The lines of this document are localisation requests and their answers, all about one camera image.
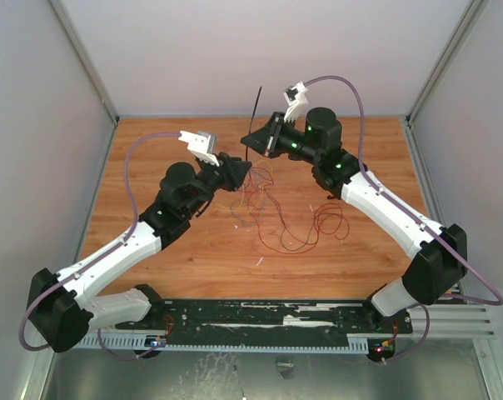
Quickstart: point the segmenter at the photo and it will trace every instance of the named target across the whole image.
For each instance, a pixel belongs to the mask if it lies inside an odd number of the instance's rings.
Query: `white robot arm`
[[[160,300],[148,285],[97,295],[129,268],[176,241],[190,227],[192,217],[209,206],[216,190],[234,191],[244,182],[252,164],[223,152],[214,154],[216,136],[181,132],[179,138],[196,156],[198,173],[186,162],[171,165],[155,201],[128,230],[70,267],[56,273],[44,268],[33,277],[27,319],[55,352],[68,350],[92,330],[142,320]],[[52,287],[56,289],[44,297]],[[23,326],[21,332],[24,345]]]
[[[306,115],[305,129],[296,129],[295,120],[307,105],[305,92],[301,82],[289,87],[285,93],[289,103],[287,111],[274,112],[264,127],[243,137],[241,143],[264,157],[277,158],[286,153],[291,160],[311,164],[316,182],[331,194],[328,198],[342,199],[358,208],[391,235],[411,259],[402,277],[378,289],[363,303],[373,326],[403,308],[434,303],[465,276],[466,269],[424,228],[441,233],[440,237],[464,258],[466,234],[456,225],[443,227],[417,212],[343,149],[342,126],[331,109],[311,109]],[[416,215],[420,223],[413,221],[389,198]]]

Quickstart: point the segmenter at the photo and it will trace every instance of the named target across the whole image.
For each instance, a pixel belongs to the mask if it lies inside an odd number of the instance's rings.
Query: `purple cable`
[[[132,225],[130,226],[129,230],[127,231],[126,236],[124,236],[123,242],[119,242],[119,243],[115,244],[113,247],[106,250],[106,252],[103,252],[98,257],[94,258],[91,262],[88,262],[87,265],[83,266],[82,268],[80,268],[77,271],[77,274],[81,275],[81,274],[85,273],[94,264],[99,263],[101,260],[103,260],[109,254],[116,251],[135,232],[135,228],[137,227],[137,220],[138,220],[138,210],[137,210],[137,205],[135,204],[135,199],[133,198],[132,190],[129,187],[129,177],[127,175],[127,171],[129,168],[129,159],[131,158],[131,156],[133,154],[133,150],[135,150],[135,148],[137,148],[138,145],[140,145],[141,143],[144,143],[146,140],[151,139],[151,138],[159,138],[159,137],[179,138],[180,136],[181,136],[180,133],[174,133],[174,132],[152,133],[150,135],[146,135],[144,137],[141,137],[136,142],[134,142],[133,145],[129,148],[129,150],[127,151],[127,155],[126,155],[126,161],[124,163],[124,183],[126,185],[127,197],[129,198],[129,202],[132,205],[132,210],[133,210]],[[24,330],[26,328],[27,321],[29,320],[29,316],[31,315],[33,310],[35,310],[35,308],[38,307],[38,305],[41,303],[42,300],[44,300],[47,296],[49,296],[50,293],[55,292],[56,290],[63,287],[64,285],[66,285],[67,283],[72,281],[73,279],[74,279],[74,274],[70,275],[69,277],[66,277],[61,282],[58,282],[55,285],[49,287],[44,292],[42,292],[40,295],[38,295],[37,298],[35,300],[33,300],[33,302],[29,305],[29,307],[27,307],[27,310],[22,317],[22,321],[20,322],[20,326],[18,327],[18,341],[20,342],[20,344],[22,345],[23,348],[25,348],[26,350],[28,350],[30,352],[38,352],[38,351],[44,350],[45,348],[50,347],[49,344],[43,344],[42,346],[32,346],[28,342],[26,342],[26,338],[24,337]]]
[[[362,163],[362,147],[364,143],[364,138],[365,138],[365,112],[364,108],[362,106],[362,100],[361,97],[359,96],[359,92],[355,89],[355,86],[348,81],[347,79],[343,77],[338,77],[336,75],[326,75],[324,77],[316,77],[314,79],[311,79],[308,82],[305,82],[304,85],[311,86],[314,83],[318,83],[321,81],[326,81],[326,80],[334,80],[334,81],[340,81],[345,83],[353,92],[357,104],[359,106],[359,113],[361,115],[361,131],[359,133],[359,148],[358,148],[358,157],[359,157],[359,168],[361,170],[362,176],[365,177],[365,179],[368,181],[368,183],[377,191],[379,191],[379,186],[377,186],[377,183],[375,183],[372,178],[366,173],[366,170],[364,168],[364,165]],[[494,296],[497,298],[497,300],[486,300],[484,298],[478,298],[478,297],[471,297],[471,296],[464,296],[462,294],[453,294],[449,295],[447,297],[452,297],[452,298],[459,298],[461,300],[466,300],[470,302],[475,302],[475,303],[480,303],[480,304],[486,304],[489,306],[501,306],[503,305],[503,296],[501,295],[500,291],[496,289],[490,282],[486,280],[485,277],[483,277],[475,268],[473,268],[458,252],[456,252],[442,237],[440,237],[435,231],[433,231],[430,227],[426,226],[421,219],[419,219],[415,214],[413,214],[408,208],[403,206],[403,204],[397,202],[392,196],[390,196],[387,192],[382,192],[381,195],[386,198],[389,202],[394,204],[396,207],[398,207],[404,214],[406,214],[409,218],[411,218],[416,224],[421,225],[423,229],[428,232],[443,248],[445,248],[460,264],[462,264],[468,271],[470,271],[477,279],[483,283],[483,285],[486,286],[488,290],[494,294]]]
[[[414,346],[409,347],[407,350],[405,350],[404,352],[401,352],[400,354],[395,355],[394,357],[387,358],[387,360],[383,361],[383,364],[387,364],[390,361],[395,361],[399,358],[403,358],[407,354],[411,354],[412,352],[417,350],[422,344],[424,344],[424,342],[426,341],[427,335],[429,334],[429,325],[430,325],[429,310],[427,309],[427,307],[424,304],[421,304],[421,303],[414,304],[414,305],[410,306],[409,308],[414,308],[414,307],[422,307],[424,310],[424,313],[426,313],[426,329],[424,330],[424,334],[421,335],[420,340]]]

